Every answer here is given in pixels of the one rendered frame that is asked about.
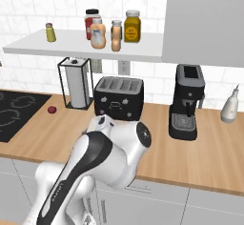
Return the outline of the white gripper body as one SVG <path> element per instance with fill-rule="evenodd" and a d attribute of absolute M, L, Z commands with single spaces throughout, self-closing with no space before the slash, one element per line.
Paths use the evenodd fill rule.
<path fill-rule="evenodd" d="M 98 130 L 98 124 L 97 123 L 91 123 L 86 130 L 86 134 L 96 132 L 97 130 Z"/>

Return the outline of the slim peach condiment bottle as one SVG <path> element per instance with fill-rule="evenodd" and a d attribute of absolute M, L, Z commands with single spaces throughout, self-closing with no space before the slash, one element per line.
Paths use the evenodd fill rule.
<path fill-rule="evenodd" d="M 111 28 L 112 51 L 120 51 L 122 39 L 122 21 L 113 20 Z"/>

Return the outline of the olive green shaker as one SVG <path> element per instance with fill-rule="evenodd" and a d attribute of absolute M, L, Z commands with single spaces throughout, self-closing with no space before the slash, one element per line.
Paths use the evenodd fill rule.
<path fill-rule="evenodd" d="M 47 41 L 48 42 L 55 42 L 56 41 L 56 36 L 55 36 L 54 29 L 52 27 L 52 23 L 46 24 L 46 35 L 47 35 Z"/>

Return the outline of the white condiment bottle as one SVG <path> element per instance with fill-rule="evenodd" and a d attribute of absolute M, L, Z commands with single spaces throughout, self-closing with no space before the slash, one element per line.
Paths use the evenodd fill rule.
<path fill-rule="evenodd" d="M 236 119 L 238 108 L 238 87 L 235 87 L 231 96 L 227 99 L 220 113 L 220 118 L 225 123 L 233 123 Z"/>

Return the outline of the black toaster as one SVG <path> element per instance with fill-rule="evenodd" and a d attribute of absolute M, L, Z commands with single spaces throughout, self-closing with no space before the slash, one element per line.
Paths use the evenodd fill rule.
<path fill-rule="evenodd" d="M 144 105 L 144 81 L 129 77 L 102 77 L 94 89 L 96 115 L 112 119 L 138 121 Z"/>

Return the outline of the white paper towel roll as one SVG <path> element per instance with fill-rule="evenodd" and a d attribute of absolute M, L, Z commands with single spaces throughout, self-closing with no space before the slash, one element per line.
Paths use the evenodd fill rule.
<path fill-rule="evenodd" d="M 84 108 L 88 94 L 84 92 L 87 85 L 85 83 L 85 73 L 80 67 L 66 67 L 68 88 L 71 97 L 71 105 L 74 108 Z"/>

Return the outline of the black hob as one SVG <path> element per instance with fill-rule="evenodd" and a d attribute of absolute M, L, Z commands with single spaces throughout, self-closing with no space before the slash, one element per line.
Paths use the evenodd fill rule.
<path fill-rule="evenodd" d="M 8 143 L 50 98 L 49 94 L 0 90 L 0 142 Z"/>

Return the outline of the grey cupboard door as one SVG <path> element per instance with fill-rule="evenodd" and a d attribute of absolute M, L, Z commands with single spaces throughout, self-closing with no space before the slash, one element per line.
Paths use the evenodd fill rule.
<path fill-rule="evenodd" d="M 244 215 L 187 206 L 181 225 L 244 225 Z"/>
<path fill-rule="evenodd" d="M 13 165 L 20 177 L 31 207 L 33 207 L 38 197 L 38 182 L 36 181 L 35 173 L 40 173 L 41 187 L 49 191 L 64 167 L 63 163 L 33 163 L 22 160 L 13 160 Z M 68 206 L 68 214 L 74 220 L 77 220 L 81 215 L 81 206 L 84 204 L 82 194 L 85 192 L 86 184 L 90 181 L 91 179 L 88 177 L 80 183 Z"/>
<path fill-rule="evenodd" d="M 0 157 L 0 218 L 19 223 L 22 215 L 16 195 L 20 195 L 18 175 L 10 159 Z"/>
<path fill-rule="evenodd" d="M 144 198 L 129 194 L 97 191 L 99 205 L 105 199 L 106 219 L 102 225 L 180 225 L 183 204 Z"/>

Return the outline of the grey drawer front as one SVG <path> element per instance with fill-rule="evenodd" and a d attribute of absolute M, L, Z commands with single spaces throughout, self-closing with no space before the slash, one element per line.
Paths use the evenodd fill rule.
<path fill-rule="evenodd" d="M 244 214 L 244 196 L 191 189 L 188 204 L 195 207 Z"/>
<path fill-rule="evenodd" d="M 130 186 L 147 188 L 152 190 L 152 193 L 151 194 L 139 193 L 139 192 L 126 190 L 126 188 L 115 189 L 108 185 L 105 185 L 100 181 L 96 182 L 96 188 L 100 191 L 129 194 L 129 195 L 134 195 L 134 196 L 139 196 L 144 198 L 162 200 L 173 204 L 185 204 L 189 192 L 189 189 L 185 187 L 139 180 L 139 179 L 135 179 Z"/>

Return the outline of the black coffee machine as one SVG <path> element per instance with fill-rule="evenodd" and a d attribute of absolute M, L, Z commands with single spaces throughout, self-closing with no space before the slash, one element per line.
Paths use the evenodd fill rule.
<path fill-rule="evenodd" d="M 173 103 L 169 109 L 169 135 L 179 140 L 197 138 L 195 108 L 201 107 L 205 81 L 199 65 L 178 64 L 175 73 Z"/>

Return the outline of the red jar with black lid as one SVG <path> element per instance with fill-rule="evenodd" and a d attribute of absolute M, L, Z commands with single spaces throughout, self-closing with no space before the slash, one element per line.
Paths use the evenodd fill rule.
<path fill-rule="evenodd" d="M 86 35 L 87 39 L 90 40 L 92 37 L 91 34 L 91 25 L 92 25 L 92 20 L 94 18 L 99 18 L 99 10 L 98 9 L 88 9 L 86 10 L 86 17 L 85 17 L 85 26 L 86 26 Z"/>

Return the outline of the yellow mustard jar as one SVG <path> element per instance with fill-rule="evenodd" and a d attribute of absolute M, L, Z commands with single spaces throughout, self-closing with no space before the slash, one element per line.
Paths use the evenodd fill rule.
<path fill-rule="evenodd" d="M 138 43 L 141 34 L 141 20 L 139 10 L 127 10 L 124 22 L 124 41 L 128 43 Z"/>

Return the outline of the white wall outlet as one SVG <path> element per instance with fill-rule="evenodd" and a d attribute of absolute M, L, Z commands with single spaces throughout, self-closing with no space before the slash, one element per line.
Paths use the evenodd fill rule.
<path fill-rule="evenodd" d="M 131 74 L 131 62 L 119 60 L 118 61 L 118 73 L 120 75 L 130 75 Z"/>
<path fill-rule="evenodd" d="M 102 72 L 102 62 L 100 59 L 93 59 L 91 61 L 91 67 L 92 71 L 95 73 L 101 73 Z"/>

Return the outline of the white wall shelf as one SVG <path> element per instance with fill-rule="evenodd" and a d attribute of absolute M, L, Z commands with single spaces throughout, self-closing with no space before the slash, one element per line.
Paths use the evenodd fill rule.
<path fill-rule="evenodd" d="M 106 46 L 97 50 L 86 38 L 84 31 L 56 30 L 56 41 L 48 42 L 46 30 L 31 33 L 3 48 L 4 53 L 82 57 L 91 59 L 111 59 L 124 61 L 162 61 L 163 34 L 142 33 L 138 43 L 121 42 L 118 52 L 112 51 L 111 35 L 106 33 Z"/>

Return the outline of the grey wall cabinet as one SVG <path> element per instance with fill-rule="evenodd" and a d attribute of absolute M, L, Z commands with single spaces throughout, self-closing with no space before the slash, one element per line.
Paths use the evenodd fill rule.
<path fill-rule="evenodd" d="M 167 0 L 162 60 L 244 68 L 244 0 Z"/>

